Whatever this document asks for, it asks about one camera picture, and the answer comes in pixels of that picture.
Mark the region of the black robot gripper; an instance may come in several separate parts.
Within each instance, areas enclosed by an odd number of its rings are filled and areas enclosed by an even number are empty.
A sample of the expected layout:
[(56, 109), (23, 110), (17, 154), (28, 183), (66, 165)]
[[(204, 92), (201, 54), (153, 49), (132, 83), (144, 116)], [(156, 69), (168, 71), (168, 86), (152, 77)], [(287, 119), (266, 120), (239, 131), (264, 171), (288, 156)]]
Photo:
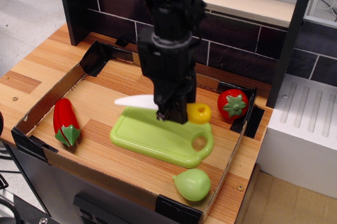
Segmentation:
[(196, 77), (191, 33), (180, 40), (161, 39), (153, 30), (137, 37), (137, 49), (144, 76), (154, 84), (157, 119), (185, 124), (187, 103), (195, 102)]

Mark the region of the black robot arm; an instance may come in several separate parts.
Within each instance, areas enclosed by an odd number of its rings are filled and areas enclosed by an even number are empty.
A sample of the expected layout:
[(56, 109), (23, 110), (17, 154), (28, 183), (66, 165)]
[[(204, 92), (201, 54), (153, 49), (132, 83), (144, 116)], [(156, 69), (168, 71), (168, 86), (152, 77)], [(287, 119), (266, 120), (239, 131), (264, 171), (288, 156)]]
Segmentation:
[(195, 48), (205, 16), (203, 0), (144, 0), (153, 26), (137, 36), (142, 74), (154, 85), (156, 116), (162, 121), (187, 122), (187, 106), (196, 99)]

